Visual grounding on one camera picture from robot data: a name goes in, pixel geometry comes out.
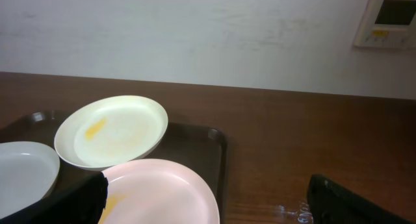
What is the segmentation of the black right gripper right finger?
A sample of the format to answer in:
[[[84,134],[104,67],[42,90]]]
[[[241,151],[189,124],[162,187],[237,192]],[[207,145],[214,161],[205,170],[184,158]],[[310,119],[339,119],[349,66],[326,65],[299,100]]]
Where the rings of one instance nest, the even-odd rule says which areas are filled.
[[[312,175],[307,203],[320,224],[411,224],[322,175]]]

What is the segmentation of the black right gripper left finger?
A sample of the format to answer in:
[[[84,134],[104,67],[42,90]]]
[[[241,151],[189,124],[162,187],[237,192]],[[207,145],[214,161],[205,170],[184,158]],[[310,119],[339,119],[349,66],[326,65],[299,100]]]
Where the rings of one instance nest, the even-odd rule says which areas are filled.
[[[1,219],[2,224],[97,224],[106,207],[109,182],[102,172]]]

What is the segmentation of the pale blue plate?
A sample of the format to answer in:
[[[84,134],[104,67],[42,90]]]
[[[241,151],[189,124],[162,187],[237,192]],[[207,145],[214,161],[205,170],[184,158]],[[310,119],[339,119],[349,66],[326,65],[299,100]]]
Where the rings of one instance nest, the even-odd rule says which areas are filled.
[[[1,217],[5,218],[49,195],[59,174],[60,158],[38,142],[1,144]]]

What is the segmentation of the pink plate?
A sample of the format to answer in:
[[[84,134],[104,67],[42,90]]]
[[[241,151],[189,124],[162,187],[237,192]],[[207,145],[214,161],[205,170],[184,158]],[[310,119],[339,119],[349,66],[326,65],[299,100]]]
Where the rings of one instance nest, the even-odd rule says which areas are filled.
[[[140,159],[103,174],[109,185],[100,223],[220,224],[212,190],[186,166]]]

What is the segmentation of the cream yellow plate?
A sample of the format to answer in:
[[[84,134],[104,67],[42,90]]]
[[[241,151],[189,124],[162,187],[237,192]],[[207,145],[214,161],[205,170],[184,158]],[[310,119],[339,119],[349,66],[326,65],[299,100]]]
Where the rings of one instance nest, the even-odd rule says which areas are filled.
[[[102,171],[150,154],[167,127],[168,114],[158,102],[136,95],[108,97],[70,114],[56,131],[54,148],[72,166]]]

